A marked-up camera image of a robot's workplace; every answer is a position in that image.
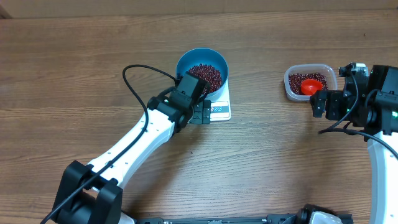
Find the red beans in bowl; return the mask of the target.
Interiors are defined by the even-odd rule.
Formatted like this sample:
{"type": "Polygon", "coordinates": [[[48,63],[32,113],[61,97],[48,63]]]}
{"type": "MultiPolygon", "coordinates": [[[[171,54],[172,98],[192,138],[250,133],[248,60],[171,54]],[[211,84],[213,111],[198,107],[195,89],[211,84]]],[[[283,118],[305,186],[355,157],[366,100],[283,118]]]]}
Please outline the red beans in bowl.
{"type": "Polygon", "coordinates": [[[217,91],[223,84],[221,72],[212,65],[201,63],[199,65],[194,65],[188,71],[210,84],[209,93],[217,91]]]}

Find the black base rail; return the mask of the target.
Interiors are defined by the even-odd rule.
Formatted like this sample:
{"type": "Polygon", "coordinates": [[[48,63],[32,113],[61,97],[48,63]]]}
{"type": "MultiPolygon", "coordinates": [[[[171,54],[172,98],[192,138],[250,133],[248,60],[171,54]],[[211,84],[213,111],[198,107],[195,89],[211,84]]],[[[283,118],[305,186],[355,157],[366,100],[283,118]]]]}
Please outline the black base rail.
{"type": "Polygon", "coordinates": [[[297,213],[268,214],[266,217],[235,218],[142,218],[137,224],[353,224],[352,214],[337,214],[333,210],[305,204],[297,213]]]}

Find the red scoop with blue handle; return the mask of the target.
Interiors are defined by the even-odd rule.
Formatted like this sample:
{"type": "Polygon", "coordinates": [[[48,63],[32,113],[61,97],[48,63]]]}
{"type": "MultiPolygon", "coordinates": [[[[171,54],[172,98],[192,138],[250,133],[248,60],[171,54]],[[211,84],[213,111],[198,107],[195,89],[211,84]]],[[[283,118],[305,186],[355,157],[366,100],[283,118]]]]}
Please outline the red scoop with blue handle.
{"type": "Polygon", "coordinates": [[[301,83],[301,86],[300,86],[300,91],[304,95],[308,95],[308,96],[312,96],[318,90],[322,90],[322,89],[323,89],[323,84],[320,81],[314,80],[314,79],[306,79],[301,83]]]}

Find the white digital kitchen scale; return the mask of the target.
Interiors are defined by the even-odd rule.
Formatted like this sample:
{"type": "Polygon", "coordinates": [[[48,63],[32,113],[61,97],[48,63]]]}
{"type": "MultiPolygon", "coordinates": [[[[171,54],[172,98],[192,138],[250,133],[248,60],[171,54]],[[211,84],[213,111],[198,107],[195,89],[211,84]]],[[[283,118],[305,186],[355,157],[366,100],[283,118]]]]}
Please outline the white digital kitchen scale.
{"type": "Polygon", "coordinates": [[[206,99],[211,101],[211,122],[229,121],[231,119],[231,101],[229,96],[228,79],[226,79],[219,90],[210,93],[206,99]]]}

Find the blue plastic bowl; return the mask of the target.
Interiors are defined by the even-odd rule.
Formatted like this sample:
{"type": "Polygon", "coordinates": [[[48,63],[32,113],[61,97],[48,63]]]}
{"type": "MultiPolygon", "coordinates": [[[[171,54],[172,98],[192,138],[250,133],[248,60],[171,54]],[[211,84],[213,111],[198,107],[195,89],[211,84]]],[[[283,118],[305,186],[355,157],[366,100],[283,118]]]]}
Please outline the blue plastic bowl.
{"type": "Polygon", "coordinates": [[[177,63],[176,77],[181,78],[186,74],[186,71],[199,64],[211,65],[220,72],[221,86],[213,93],[209,93],[206,99],[211,100],[212,102],[216,101],[230,102],[229,84],[228,84],[228,76],[229,76],[228,64],[224,59],[224,57],[213,49],[196,48],[189,50],[188,52],[183,54],[177,63]]]}

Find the clear plastic container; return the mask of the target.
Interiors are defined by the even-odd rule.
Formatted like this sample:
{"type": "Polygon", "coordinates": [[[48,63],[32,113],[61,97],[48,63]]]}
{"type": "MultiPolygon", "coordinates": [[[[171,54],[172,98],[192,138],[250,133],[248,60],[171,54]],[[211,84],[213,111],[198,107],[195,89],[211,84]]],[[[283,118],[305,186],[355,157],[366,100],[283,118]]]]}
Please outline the clear plastic container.
{"type": "Polygon", "coordinates": [[[336,75],[331,67],[325,64],[313,63],[313,64],[302,64],[294,65],[290,67],[284,75],[284,85],[287,98],[291,101],[304,102],[309,101],[310,96],[308,95],[298,95],[293,92],[289,84],[289,78],[294,74],[306,74],[306,73],[320,73],[325,76],[326,83],[329,90],[337,90],[338,84],[336,81],[336,75]]]}

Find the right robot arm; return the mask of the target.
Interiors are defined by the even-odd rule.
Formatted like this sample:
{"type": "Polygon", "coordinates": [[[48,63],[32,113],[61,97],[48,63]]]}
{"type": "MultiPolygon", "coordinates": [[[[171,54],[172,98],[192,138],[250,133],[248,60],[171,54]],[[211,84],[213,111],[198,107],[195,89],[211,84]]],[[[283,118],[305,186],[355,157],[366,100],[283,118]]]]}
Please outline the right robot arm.
{"type": "Polygon", "coordinates": [[[334,123],[319,133],[359,135],[372,169],[370,223],[397,223],[397,68],[350,63],[339,69],[342,90],[310,97],[313,116],[334,123]]]}

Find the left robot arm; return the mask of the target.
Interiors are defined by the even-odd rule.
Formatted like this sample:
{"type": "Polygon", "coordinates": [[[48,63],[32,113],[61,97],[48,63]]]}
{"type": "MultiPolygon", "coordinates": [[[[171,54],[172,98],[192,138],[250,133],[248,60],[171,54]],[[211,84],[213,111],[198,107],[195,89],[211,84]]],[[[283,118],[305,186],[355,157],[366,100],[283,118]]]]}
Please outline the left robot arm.
{"type": "Polygon", "coordinates": [[[209,106],[210,85],[190,73],[143,106],[139,122],[111,149],[64,170],[52,211],[43,219],[68,224],[135,223],[122,211],[123,189],[142,163],[209,106]]]}

